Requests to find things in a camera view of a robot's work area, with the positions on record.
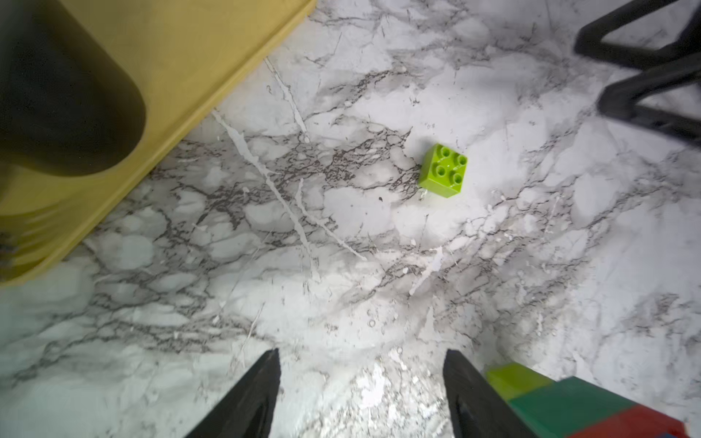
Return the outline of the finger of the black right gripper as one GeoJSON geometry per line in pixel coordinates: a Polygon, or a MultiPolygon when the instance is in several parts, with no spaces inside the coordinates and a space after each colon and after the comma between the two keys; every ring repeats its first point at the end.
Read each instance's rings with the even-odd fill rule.
{"type": "Polygon", "coordinates": [[[604,89],[607,118],[700,145],[700,54],[648,69],[604,89]]]}
{"type": "Polygon", "coordinates": [[[630,69],[651,69],[700,50],[698,1],[630,1],[584,26],[580,56],[630,69]]]}

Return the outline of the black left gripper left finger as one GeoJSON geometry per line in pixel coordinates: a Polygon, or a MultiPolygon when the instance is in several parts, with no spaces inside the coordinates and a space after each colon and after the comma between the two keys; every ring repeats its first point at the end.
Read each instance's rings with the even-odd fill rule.
{"type": "Polygon", "coordinates": [[[279,350],[267,350],[186,437],[267,438],[280,379],[279,350]]]}

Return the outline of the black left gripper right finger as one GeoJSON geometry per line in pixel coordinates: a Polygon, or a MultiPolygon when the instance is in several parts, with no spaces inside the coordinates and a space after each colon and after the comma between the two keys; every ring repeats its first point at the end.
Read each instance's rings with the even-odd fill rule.
{"type": "Polygon", "coordinates": [[[455,438],[537,437],[460,351],[445,354],[443,377],[455,438]]]}

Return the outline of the lime green square lego brick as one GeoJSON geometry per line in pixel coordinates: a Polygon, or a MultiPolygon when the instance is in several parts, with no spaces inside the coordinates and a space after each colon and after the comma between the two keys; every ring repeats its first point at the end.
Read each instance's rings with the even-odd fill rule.
{"type": "Polygon", "coordinates": [[[552,379],[516,362],[491,368],[486,376],[490,386],[505,401],[554,383],[552,379]]]}

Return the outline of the dark green long lego brick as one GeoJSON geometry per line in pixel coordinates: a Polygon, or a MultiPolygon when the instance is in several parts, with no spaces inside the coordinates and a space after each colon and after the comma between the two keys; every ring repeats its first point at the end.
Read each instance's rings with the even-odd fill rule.
{"type": "Polygon", "coordinates": [[[636,405],[576,377],[509,401],[518,418],[538,437],[569,437],[636,405]]]}

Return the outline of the red long lego brick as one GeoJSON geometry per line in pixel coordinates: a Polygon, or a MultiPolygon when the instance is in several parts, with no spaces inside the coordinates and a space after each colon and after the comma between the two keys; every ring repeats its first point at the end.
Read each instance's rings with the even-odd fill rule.
{"type": "Polygon", "coordinates": [[[588,426],[572,438],[688,438],[684,423],[644,405],[636,405],[588,426]]]}

